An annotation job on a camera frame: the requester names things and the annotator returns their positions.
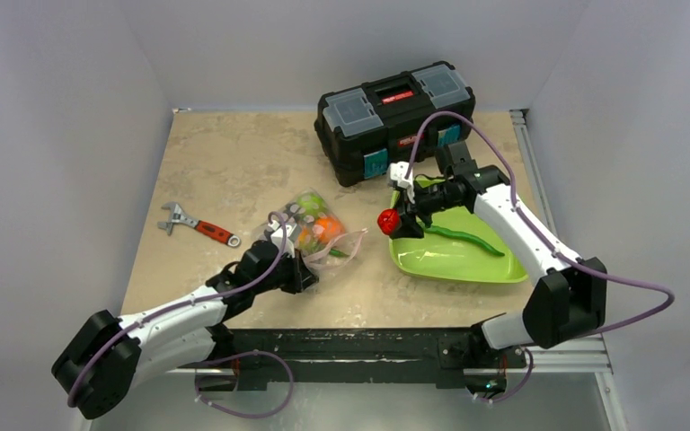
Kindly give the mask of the black metal base frame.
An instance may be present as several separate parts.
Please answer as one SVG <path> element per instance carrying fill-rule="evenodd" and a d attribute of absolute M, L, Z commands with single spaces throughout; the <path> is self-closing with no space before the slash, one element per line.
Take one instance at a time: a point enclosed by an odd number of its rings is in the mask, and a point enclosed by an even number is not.
<path fill-rule="evenodd" d="M 208 376 L 209 391 L 260 391 L 269 383 L 431 384 L 501 392 L 531 373 L 594 374 L 610 369 L 603 341 L 577 339 L 552 349 L 474 350 L 470 329 L 232 329 L 218 331 L 210 358 L 226 364 L 180 366 Z"/>

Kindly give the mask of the clear zip top bag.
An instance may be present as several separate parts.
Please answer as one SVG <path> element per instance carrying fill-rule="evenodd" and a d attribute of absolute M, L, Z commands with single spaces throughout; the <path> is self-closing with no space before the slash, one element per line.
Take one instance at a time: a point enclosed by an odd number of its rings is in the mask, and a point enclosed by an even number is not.
<path fill-rule="evenodd" d="M 302 253 L 310 269 L 320 272 L 341 268 L 353 261 L 360 251 L 368 229 L 351 231 L 337 217 L 323 196 L 305 189 L 279 209 L 284 220 L 271 220 L 257 226 L 252 236 L 269 240 L 287 228 L 287 239 Z"/>

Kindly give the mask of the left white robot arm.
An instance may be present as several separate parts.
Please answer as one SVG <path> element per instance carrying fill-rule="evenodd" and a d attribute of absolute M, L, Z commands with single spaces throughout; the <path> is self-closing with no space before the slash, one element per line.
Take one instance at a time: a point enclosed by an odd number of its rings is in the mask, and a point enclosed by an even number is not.
<path fill-rule="evenodd" d="M 319 280 L 298 249 L 257 241 L 194 291 L 147 311 L 92 314 L 55 363 L 51 374 L 66 403 L 87 419 L 114 409 L 137 385 L 185 365 L 237 367 L 226 322 L 248 311 L 258 295 L 300 294 Z"/>

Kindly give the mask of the green plastic tray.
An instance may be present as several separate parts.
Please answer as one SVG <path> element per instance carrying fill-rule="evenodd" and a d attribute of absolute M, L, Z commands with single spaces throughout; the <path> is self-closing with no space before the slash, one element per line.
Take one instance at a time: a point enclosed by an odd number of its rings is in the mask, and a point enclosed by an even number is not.
<path fill-rule="evenodd" d="M 499 256 L 475 242 L 427 233 L 421 239 L 389 240 L 395 265 L 415 277 L 473 283 L 513 284 L 528 279 L 526 270 L 505 242 L 477 215 L 455 207 L 433 215 L 434 227 L 474 235 Z"/>

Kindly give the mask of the red handled adjustable wrench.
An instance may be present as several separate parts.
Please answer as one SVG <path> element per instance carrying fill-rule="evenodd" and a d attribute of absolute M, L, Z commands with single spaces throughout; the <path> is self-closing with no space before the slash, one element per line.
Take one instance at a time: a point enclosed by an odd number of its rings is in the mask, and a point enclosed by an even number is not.
<path fill-rule="evenodd" d="M 160 208 L 166 210 L 169 215 L 165 221 L 158 222 L 157 227 L 165 231 L 167 235 L 173 233 L 175 225 L 185 225 L 228 247 L 238 248 L 242 244 L 242 240 L 236 234 L 216 224 L 188 215 L 181 205 L 175 201 L 166 202 Z"/>

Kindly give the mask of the black plastic toolbox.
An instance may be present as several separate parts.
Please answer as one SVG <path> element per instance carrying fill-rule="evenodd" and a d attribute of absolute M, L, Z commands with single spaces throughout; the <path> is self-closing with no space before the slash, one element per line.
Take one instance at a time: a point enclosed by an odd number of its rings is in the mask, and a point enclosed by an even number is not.
<path fill-rule="evenodd" d="M 473 89 L 456 68 L 438 61 L 321 96 L 314 130 L 342 187 L 385 174 L 390 163 L 434 156 L 442 146 L 466 139 L 471 129 L 442 117 L 446 110 L 470 118 Z"/>

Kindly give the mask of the green fake apple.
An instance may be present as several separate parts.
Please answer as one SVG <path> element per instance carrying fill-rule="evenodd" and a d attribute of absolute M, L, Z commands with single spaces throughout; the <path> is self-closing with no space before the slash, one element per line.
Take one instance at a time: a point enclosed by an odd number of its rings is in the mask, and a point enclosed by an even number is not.
<path fill-rule="evenodd" d="M 329 212 L 329 207 L 325 200 L 315 192 L 301 194 L 296 203 L 300 206 L 302 213 L 306 216 L 318 218 L 325 216 Z"/>

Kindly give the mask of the orange fake fruit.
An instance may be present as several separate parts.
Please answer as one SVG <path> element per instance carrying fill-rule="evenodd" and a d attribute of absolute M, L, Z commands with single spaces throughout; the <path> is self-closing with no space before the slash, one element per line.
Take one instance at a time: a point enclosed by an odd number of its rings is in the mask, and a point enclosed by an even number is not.
<path fill-rule="evenodd" d="M 345 229 L 339 219 L 333 216 L 319 217 L 314 221 L 313 232 L 315 238 L 327 244 L 339 235 L 345 232 Z"/>

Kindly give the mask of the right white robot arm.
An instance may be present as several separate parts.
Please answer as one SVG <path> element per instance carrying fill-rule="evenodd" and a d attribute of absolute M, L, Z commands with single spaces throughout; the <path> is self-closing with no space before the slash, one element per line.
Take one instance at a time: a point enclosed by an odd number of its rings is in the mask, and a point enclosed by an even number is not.
<path fill-rule="evenodd" d="M 436 213 L 464 207 L 486 223 L 513 252 L 535 287 L 520 312 L 507 312 L 471 328 L 468 352 L 490 365 L 505 348 L 556 346 L 599 329 L 606 318 L 605 265 L 561 246 L 535 218 L 496 165 L 480 167 L 465 144 L 441 148 L 436 161 L 443 179 L 420 185 L 409 163 L 391 163 L 388 180 L 397 193 L 378 217 L 391 239 L 421 239 Z"/>

